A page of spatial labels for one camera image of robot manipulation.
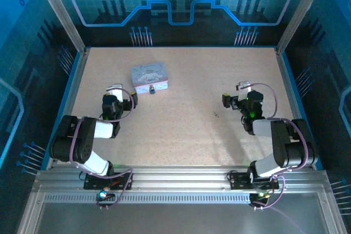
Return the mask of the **small lit controller board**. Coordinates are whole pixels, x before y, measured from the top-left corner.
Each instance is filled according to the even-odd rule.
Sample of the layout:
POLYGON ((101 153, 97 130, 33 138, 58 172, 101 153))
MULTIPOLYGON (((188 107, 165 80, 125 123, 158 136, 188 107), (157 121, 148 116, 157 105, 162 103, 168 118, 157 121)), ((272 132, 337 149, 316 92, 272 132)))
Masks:
POLYGON ((115 194, 113 193, 108 193, 105 190, 101 190, 98 194, 97 194, 97 202, 103 202, 106 201, 108 199, 111 199, 115 197, 115 194))
POLYGON ((269 197, 269 192, 250 193, 250 202, 261 202, 263 204, 266 204, 268 203, 269 197))

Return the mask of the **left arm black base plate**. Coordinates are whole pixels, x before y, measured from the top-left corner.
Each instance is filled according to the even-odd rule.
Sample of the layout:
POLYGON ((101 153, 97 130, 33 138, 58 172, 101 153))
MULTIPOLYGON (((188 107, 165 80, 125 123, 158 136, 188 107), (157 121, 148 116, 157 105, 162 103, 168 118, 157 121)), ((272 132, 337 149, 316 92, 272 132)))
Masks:
POLYGON ((113 179, 102 179, 92 175, 86 175, 83 188, 85 190, 102 190, 107 187, 111 190, 123 190, 129 176, 130 173, 126 173, 113 179))

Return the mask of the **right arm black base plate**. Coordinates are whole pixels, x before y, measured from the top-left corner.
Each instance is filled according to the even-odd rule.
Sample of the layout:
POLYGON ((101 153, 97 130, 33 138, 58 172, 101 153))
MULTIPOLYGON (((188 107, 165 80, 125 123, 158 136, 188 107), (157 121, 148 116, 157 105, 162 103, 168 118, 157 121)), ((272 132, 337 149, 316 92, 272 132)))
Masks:
POLYGON ((252 174, 231 170, 226 174, 231 190, 278 190, 279 182, 271 178, 255 178, 252 174))

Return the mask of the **aluminium mounting beam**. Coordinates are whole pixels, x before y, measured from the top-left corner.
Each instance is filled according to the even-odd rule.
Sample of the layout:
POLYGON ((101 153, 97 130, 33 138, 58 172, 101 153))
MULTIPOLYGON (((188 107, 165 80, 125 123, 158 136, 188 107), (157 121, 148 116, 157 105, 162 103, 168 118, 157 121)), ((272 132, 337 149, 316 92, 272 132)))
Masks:
MULTIPOLYGON (((217 193, 231 192, 226 174, 231 167, 220 166, 135 166, 131 193, 217 193)), ((322 170, 301 169, 283 174, 279 183, 285 183, 285 193, 330 193, 332 188, 327 173, 322 170)), ((85 174, 75 167, 56 165, 38 172, 32 192, 84 191, 85 174)))

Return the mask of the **aluminium table side rail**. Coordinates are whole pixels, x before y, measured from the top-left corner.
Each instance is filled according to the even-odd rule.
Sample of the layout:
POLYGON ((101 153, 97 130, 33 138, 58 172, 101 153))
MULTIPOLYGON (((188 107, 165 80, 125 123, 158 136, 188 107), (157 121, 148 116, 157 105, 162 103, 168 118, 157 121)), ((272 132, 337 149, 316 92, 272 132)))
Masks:
POLYGON ((285 86, 286 94, 288 97, 288 101, 290 103, 293 117, 294 117, 294 119, 302 118, 306 121, 309 132, 311 133, 312 142, 314 142, 314 138, 313 138, 312 132, 310 130, 307 116, 305 114, 302 100, 301 100, 301 97, 299 95, 296 81, 295 81, 295 78, 293 76, 293 72, 291 70, 291 66, 288 62, 287 56, 286 56, 285 52, 283 52, 281 54, 277 48, 275 48, 274 50, 275 50, 276 58, 278 61, 279 69, 281 72, 282 80, 283 80, 283 83, 285 86))
POLYGON ((53 142, 55 132, 62 117, 64 115, 70 115, 72 112, 90 49, 91 47, 88 47, 85 49, 84 53, 78 53, 76 55, 40 170, 48 170, 52 166, 52 159, 49 155, 49 147, 53 142))

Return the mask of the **aluminium frame post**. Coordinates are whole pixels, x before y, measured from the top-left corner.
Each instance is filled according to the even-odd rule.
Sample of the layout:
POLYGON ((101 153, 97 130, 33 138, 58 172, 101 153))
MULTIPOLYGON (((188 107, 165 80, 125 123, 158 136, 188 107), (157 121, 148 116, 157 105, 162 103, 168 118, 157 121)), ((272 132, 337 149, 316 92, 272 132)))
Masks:
POLYGON ((282 55, 297 31, 314 0, 301 0, 276 47, 277 55, 282 55))
POLYGON ((62 0, 47 0, 51 8, 59 19, 64 30, 66 31, 71 42, 80 54, 84 54, 86 51, 86 46, 78 33, 76 26, 74 25, 68 11, 66 10, 62 0))

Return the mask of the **cartoon print tin box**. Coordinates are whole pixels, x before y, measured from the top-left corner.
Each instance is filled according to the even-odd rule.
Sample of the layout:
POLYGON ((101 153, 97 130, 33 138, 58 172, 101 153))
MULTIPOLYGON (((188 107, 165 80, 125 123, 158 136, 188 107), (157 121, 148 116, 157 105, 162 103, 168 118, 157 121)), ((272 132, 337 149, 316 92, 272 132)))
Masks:
POLYGON ((164 62, 133 66, 131 77, 137 94, 149 93, 150 86, 153 86, 156 92, 168 88, 168 74, 164 62))

